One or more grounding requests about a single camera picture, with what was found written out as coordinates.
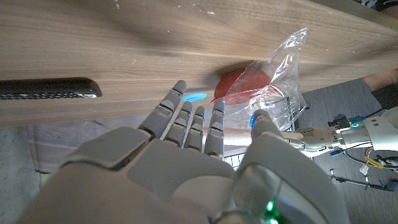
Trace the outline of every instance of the blue sensor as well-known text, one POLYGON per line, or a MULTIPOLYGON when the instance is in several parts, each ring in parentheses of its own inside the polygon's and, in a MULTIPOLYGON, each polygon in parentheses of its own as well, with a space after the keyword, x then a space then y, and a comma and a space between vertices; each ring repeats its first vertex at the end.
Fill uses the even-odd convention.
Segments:
POLYGON ((201 101, 204 98, 206 98, 207 94, 206 93, 191 93, 185 96, 182 96, 182 101, 187 101, 187 102, 196 102, 196 101, 201 101))

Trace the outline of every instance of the white robot part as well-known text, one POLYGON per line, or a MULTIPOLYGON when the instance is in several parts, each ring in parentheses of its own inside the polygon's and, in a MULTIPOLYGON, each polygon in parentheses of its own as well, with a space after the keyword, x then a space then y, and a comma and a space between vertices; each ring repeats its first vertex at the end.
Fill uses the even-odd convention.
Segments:
POLYGON ((382 116, 365 119, 373 149, 398 151, 398 107, 390 109, 382 116))

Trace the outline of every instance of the green light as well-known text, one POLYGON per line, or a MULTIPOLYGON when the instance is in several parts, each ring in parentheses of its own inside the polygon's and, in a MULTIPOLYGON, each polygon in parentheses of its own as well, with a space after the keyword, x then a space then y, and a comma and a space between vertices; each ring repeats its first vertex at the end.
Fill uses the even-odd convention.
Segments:
POLYGON ((278 222, 276 219, 271 218, 271 219, 269 220, 269 223, 270 223, 270 224, 278 224, 279 222, 278 222))
POLYGON ((270 212, 274 208, 274 201, 269 201, 267 205, 267 210, 270 212))

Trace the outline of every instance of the red object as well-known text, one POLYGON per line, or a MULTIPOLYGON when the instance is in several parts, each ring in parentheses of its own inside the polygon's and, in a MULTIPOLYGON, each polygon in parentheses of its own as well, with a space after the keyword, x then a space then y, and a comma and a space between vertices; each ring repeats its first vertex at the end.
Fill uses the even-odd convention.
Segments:
POLYGON ((271 82, 271 78, 269 78, 267 73, 261 70, 249 69, 241 76, 239 81, 235 83, 244 71, 245 69, 242 68, 225 75, 217 84, 216 90, 214 91, 214 100, 211 101, 211 104, 214 104, 219 98, 223 98, 226 105, 249 102, 253 94, 263 89, 271 82))

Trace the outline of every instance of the robot finger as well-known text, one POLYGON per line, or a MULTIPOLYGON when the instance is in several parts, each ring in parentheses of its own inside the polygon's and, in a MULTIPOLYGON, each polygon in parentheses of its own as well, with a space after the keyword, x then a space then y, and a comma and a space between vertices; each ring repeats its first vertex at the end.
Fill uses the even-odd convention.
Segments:
POLYGON ((224 112, 225 101, 218 99, 213 107, 205 143, 205 154, 224 159, 224 112))
POLYGON ((185 81, 178 81, 138 129, 148 132, 153 138, 160 138, 180 103, 186 88, 187 84, 185 81))
POLYGON ((184 147, 201 152, 203 139, 203 120, 205 119, 205 108, 199 106, 193 115, 191 128, 189 129, 184 147))
POLYGON ((177 118, 175 119, 174 123, 172 123, 168 133, 164 137, 165 141, 175 143, 178 147, 182 146, 191 112, 192 104, 190 102, 185 102, 182 105, 177 118))
POLYGON ((251 138, 262 135, 263 133, 273 133, 280 139, 283 139, 282 134, 276 125, 272 122, 269 114, 264 110, 256 110, 253 114, 254 116, 254 126, 251 130, 251 138))

